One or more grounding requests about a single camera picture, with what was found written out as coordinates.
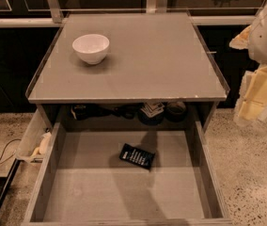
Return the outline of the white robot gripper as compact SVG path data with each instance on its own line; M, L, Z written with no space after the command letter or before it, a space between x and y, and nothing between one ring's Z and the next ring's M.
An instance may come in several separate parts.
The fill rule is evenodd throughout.
M233 38L229 46L243 50L248 48L251 59L261 65L254 71L246 71L234 109L235 122L265 121L267 119L267 4L254 22Z

